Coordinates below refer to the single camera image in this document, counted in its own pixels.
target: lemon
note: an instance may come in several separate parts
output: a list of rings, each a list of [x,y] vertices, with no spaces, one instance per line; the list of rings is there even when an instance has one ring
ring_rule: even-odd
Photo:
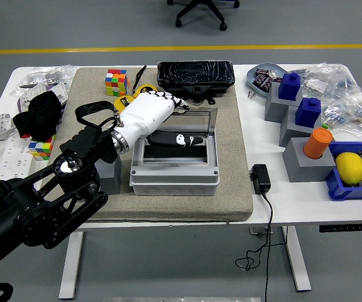
[[[362,159],[358,154],[344,152],[336,157],[339,176],[345,184],[353,186],[362,180]]]

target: orange cylinder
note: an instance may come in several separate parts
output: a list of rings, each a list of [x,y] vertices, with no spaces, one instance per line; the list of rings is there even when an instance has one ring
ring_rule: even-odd
[[[302,149],[310,159],[319,159],[333,139],[332,133],[325,128],[316,128]]]

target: white power strip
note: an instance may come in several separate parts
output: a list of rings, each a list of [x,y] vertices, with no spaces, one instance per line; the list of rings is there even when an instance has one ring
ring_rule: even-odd
[[[28,151],[30,138],[20,138],[18,132],[10,134],[0,163],[0,180],[25,178],[34,171],[36,160]]]

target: table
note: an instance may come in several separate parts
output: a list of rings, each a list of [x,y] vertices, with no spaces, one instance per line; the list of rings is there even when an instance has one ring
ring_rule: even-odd
[[[293,226],[299,224],[346,224],[362,223],[362,200],[343,202],[331,201],[327,195],[325,182],[290,183],[282,159],[284,148],[278,146],[280,124],[264,120],[265,99],[256,95],[248,99],[250,89],[246,85],[246,73],[255,65],[235,65],[235,89],[238,99],[241,126],[248,167],[254,164],[266,164],[268,167],[271,189],[267,194],[273,205],[273,226],[288,229],[288,253],[292,264],[295,284],[298,291],[310,290],[310,283],[305,268],[304,259],[299,246],[297,233]],[[280,65],[285,70],[294,70],[305,65]],[[20,67],[13,71],[6,88],[0,98],[0,113],[14,116],[18,109],[16,98],[10,92],[32,67]],[[357,141],[358,137],[343,131],[334,132],[336,140]],[[252,216],[241,222],[251,227],[264,226],[269,221],[268,205],[261,196],[254,195],[254,212]],[[74,297],[77,266],[80,257],[83,232],[102,228],[116,227],[156,227],[156,226],[189,226],[189,225],[218,225],[225,223],[84,223],[77,232],[70,236],[67,260],[63,272],[60,298]]]

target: blue tray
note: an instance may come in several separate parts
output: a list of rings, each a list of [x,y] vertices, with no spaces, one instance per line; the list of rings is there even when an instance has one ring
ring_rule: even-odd
[[[274,70],[276,72],[276,75],[278,77],[283,77],[284,74],[287,74],[288,72],[281,68],[279,65],[273,64],[273,63],[261,63],[254,68],[252,68],[250,71],[246,74],[246,83],[247,85],[254,89],[257,93],[259,93],[261,96],[267,97],[268,93],[265,91],[262,91],[258,87],[256,87],[252,82],[255,80],[255,71],[257,69],[266,69],[266,70]]]
[[[343,152],[357,153],[362,150],[362,142],[331,142],[329,145],[333,157]],[[339,177],[337,168],[326,177],[326,184],[329,188],[329,198],[334,201],[347,199],[362,199],[362,187],[345,187]]]

